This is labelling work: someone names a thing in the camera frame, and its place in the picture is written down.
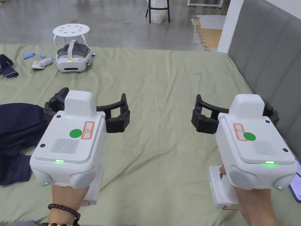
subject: gray upholstered headboard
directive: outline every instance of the gray upholstered headboard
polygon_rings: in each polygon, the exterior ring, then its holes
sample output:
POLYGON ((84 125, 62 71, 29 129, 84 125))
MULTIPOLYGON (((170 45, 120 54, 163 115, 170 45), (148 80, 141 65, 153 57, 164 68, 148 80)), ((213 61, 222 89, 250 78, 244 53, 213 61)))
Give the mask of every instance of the gray upholstered headboard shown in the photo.
POLYGON ((228 54, 278 111, 277 129, 301 159, 301 20, 265 0, 245 0, 228 54))

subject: finger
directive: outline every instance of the finger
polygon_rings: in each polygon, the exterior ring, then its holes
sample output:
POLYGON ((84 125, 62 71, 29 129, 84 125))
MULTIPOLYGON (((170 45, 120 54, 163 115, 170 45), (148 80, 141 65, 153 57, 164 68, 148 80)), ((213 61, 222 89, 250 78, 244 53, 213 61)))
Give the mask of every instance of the finger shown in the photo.
POLYGON ((219 168, 219 171, 220 171, 221 174, 226 175, 226 171, 225 171, 224 165, 222 165, 222 166, 219 168))

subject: concrete floor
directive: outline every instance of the concrete floor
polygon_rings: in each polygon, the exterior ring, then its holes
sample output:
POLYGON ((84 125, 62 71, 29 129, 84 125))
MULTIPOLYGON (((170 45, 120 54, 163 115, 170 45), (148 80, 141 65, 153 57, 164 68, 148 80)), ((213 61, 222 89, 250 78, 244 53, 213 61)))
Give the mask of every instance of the concrete floor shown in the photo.
POLYGON ((145 0, 7 0, 0 5, 0 44, 53 45, 55 27, 81 23, 90 27, 93 46, 195 50, 191 16, 225 15, 221 12, 226 12, 228 5, 224 1, 222 9, 202 10, 171 0, 170 24, 149 24, 145 0))

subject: stool seat with holes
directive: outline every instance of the stool seat with holes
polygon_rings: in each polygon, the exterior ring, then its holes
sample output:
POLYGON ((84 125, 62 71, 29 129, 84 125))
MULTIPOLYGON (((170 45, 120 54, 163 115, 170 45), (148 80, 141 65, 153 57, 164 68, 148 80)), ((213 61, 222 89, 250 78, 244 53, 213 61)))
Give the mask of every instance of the stool seat with holes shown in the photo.
POLYGON ((84 43, 87 45, 84 34, 88 33, 89 38, 91 40, 89 31, 90 31, 90 28, 84 24, 64 24, 64 25, 56 27, 53 30, 53 34, 54 34, 53 42, 55 45, 57 45, 56 38, 58 36, 63 38, 64 44, 66 44, 65 37, 81 36, 84 40, 84 43))

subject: green bedsheet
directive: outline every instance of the green bedsheet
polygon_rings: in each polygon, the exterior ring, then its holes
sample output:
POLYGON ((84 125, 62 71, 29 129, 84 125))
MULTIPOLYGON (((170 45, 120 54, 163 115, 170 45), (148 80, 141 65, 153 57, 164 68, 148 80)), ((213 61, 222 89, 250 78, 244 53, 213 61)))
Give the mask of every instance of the green bedsheet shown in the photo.
MULTIPOLYGON (((54 46, 0 45, 19 77, 0 77, 0 104, 44 106, 63 87, 93 93, 97 105, 127 96, 131 122, 125 133, 109 134, 102 162, 105 173, 98 204, 82 207, 81 225, 246 225, 238 211, 213 206, 209 165, 221 165, 214 135, 191 124, 197 94, 229 107, 239 93, 251 93, 232 60, 223 53, 92 48, 97 54, 83 73, 61 73, 56 65, 31 68, 27 52, 55 56, 54 46)), ((25 150, 31 154, 34 148, 25 150)), ((290 191, 273 190, 283 225, 300 225, 300 204, 290 191)), ((30 181, 0 187, 0 225, 45 220, 51 187, 30 181)))

